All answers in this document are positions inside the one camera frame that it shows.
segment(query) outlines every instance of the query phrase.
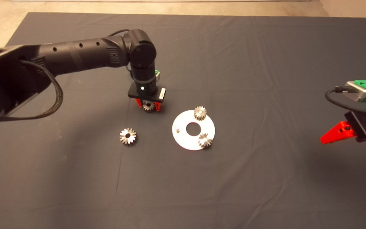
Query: white disc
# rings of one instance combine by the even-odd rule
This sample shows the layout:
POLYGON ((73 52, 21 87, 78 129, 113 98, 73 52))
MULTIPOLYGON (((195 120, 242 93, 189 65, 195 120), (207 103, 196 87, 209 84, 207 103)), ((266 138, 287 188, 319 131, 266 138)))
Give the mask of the white disc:
POLYGON ((202 147, 199 144, 200 134, 206 133, 209 139, 214 139, 215 126, 209 116, 199 121, 194 117, 194 110, 186 110, 174 119, 172 133, 181 147, 188 150, 201 150, 202 147), (198 135, 192 136, 187 133, 186 127, 189 123, 197 123, 200 126, 201 131, 198 135))

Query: gear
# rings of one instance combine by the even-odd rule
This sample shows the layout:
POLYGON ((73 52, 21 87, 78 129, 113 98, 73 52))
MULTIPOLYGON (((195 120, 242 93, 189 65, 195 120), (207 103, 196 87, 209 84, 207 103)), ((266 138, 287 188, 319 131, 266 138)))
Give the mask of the gear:
POLYGON ((125 145, 131 145, 137 140, 137 135, 135 130, 132 128, 127 128, 121 131, 119 134, 119 140, 125 145))
POLYGON ((194 109, 194 117, 201 121, 204 120, 207 115, 207 110, 203 106, 198 106, 194 109))
POLYGON ((206 134, 206 133, 200 134, 199 144, 202 148, 209 147, 212 142, 213 142, 213 140, 208 138, 208 134, 206 134))
POLYGON ((148 100, 142 100, 142 108, 147 112, 151 113, 154 109, 155 105, 153 102, 148 100))

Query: dark gray tablecloth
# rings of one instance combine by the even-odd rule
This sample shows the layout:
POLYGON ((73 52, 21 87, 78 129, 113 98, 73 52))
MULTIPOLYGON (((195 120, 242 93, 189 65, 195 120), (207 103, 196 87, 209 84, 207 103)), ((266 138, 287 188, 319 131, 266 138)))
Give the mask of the dark gray tablecloth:
POLYGON ((366 228, 366 143, 319 141, 345 113, 324 92, 366 79, 366 19, 30 13, 9 45, 124 28, 157 47, 162 111, 127 97, 125 68, 57 77, 57 113, 0 124, 0 228, 366 228), (216 135, 192 152, 171 129, 198 105, 216 135))

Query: wall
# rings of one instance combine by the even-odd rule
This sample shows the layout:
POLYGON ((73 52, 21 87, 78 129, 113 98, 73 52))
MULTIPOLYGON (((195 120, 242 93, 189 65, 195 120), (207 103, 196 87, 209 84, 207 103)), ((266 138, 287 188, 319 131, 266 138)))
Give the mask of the wall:
POLYGON ((366 17, 366 0, 320 0, 330 17, 366 17))

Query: center hole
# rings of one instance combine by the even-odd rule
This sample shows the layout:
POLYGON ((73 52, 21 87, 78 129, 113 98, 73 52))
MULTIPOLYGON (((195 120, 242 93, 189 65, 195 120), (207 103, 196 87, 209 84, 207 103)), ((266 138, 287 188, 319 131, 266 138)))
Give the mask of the center hole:
POLYGON ((199 135, 201 128, 197 123, 189 123, 186 126, 186 131, 189 135, 197 136, 199 135))

